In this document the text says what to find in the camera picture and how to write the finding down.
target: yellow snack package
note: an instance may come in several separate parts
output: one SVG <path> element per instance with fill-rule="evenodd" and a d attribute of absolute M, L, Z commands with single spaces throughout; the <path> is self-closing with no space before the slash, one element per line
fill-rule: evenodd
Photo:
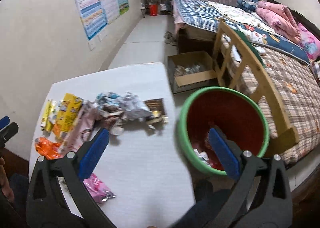
<path fill-rule="evenodd" d="M 82 105 L 82 99 L 73 94 L 66 93 L 61 107 L 57 114 L 56 123 L 53 126 L 53 133 L 58 139 L 65 139 L 70 127 Z"/>
<path fill-rule="evenodd" d="M 48 119 L 47 119 L 47 126 L 45 127 L 45 130 L 48 133 L 50 133 L 52 131 L 52 128 L 53 128 L 53 124 L 50 122 L 50 114 L 53 113 L 56 105 L 57 105 L 57 102 L 56 101 L 52 101 L 51 108 L 50 108 L 50 111 L 49 111 L 49 116 L 48 116 Z"/>
<path fill-rule="evenodd" d="M 40 127 L 42 130 L 45 130 L 46 126 L 47 126 L 47 121 L 48 121 L 48 116 L 49 116 L 49 112 L 51 109 L 51 105 L 52 105 L 52 99 L 48 99 L 45 108 L 44 108 L 44 113 L 42 115 L 42 119 L 41 119 L 41 124 Z"/>

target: cardboard box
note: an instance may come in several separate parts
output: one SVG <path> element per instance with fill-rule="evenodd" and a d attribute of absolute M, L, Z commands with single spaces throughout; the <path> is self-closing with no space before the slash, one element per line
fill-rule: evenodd
<path fill-rule="evenodd" d="M 207 69 L 200 73 L 174 77 L 176 66 L 192 66 L 202 64 Z M 180 93 L 195 88 L 209 86 L 212 79 L 217 77 L 216 72 L 212 69 L 212 58 L 205 51 L 194 51 L 177 54 L 168 57 L 168 75 L 172 93 Z"/>

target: green bucket rim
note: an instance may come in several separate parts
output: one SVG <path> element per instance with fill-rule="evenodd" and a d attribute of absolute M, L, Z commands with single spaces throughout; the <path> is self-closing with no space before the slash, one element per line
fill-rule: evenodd
<path fill-rule="evenodd" d="M 258 105 L 252 99 L 247 97 L 246 95 L 244 95 L 238 91 L 235 91 L 233 89 L 226 88 L 226 87 L 204 87 L 204 88 L 201 88 L 201 89 L 195 91 L 187 98 L 187 100 L 185 101 L 185 103 L 183 104 L 183 107 L 181 109 L 180 119 L 179 119 L 179 123 L 178 123 L 178 126 L 179 126 L 179 139 L 178 140 L 180 142 L 180 145 L 181 145 L 183 151 L 185 152 L 185 155 L 190 160 L 192 165 L 195 166 L 199 171 L 201 171 L 203 173 L 227 175 L 227 173 L 225 171 L 212 168 L 198 159 L 198 157 L 194 153 L 193 148 L 191 146 L 191 142 L 189 140 L 189 135 L 188 135 L 188 130 L 187 130 L 187 117 L 188 117 L 188 112 L 189 112 L 189 108 L 190 108 L 191 104 L 201 94 L 208 92 L 208 91 L 212 91 L 212 90 L 221 90 L 221 91 L 233 93 L 233 94 L 241 97 L 242 99 L 246 100 L 247 102 L 249 102 L 252 105 L 252 107 L 256 110 L 256 112 L 260 116 L 260 119 L 263 123 L 263 129 L 264 129 L 264 134 L 265 134 L 262 146 L 261 146 L 260 151 L 257 155 L 257 157 L 259 157 L 259 158 L 264 156 L 264 154 L 266 153 L 266 150 L 268 148 L 268 145 L 269 145 L 269 127 L 268 127 L 267 120 L 266 120 L 264 114 L 262 113 L 262 111 L 260 110 L 260 108 L 258 107 Z"/>

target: white table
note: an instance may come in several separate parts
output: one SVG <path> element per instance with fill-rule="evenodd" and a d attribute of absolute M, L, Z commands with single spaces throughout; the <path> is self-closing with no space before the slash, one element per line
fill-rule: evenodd
<path fill-rule="evenodd" d="M 141 100 L 163 98 L 169 123 L 162 133 L 150 136 L 142 125 L 129 124 L 118 139 L 110 139 L 94 173 L 117 198 L 106 202 L 102 210 L 118 228 L 168 227 L 194 204 L 194 194 L 177 147 L 174 102 L 165 67 L 162 63 L 131 65 L 72 78 L 53 84 L 46 100 L 59 101 L 68 92 L 93 101 L 98 93 L 107 91 L 129 91 Z M 34 139 L 42 136 L 44 105 Z M 32 147 L 29 178 L 38 156 Z M 81 216 L 70 194 L 63 193 L 71 212 Z"/>

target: red container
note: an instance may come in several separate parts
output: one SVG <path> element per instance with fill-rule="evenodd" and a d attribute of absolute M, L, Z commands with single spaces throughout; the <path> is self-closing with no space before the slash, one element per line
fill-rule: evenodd
<path fill-rule="evenodd" d="M 158 5 L 152 4 L 150 5 L 150 16 L 157 16 L 158 15 Z"/>
<path fill-rule="evenodd" d="M 205 92 L 193 101 L 187 118 L 188 135 L 194 149 L 206 151 L 209 163 L 224 170 L 216 154 L 205 145 L 210 128 L 217 125 L 241 150 L 258 155 L 263 146 L 264 125 L 256 109 L 232 92 Z"/>

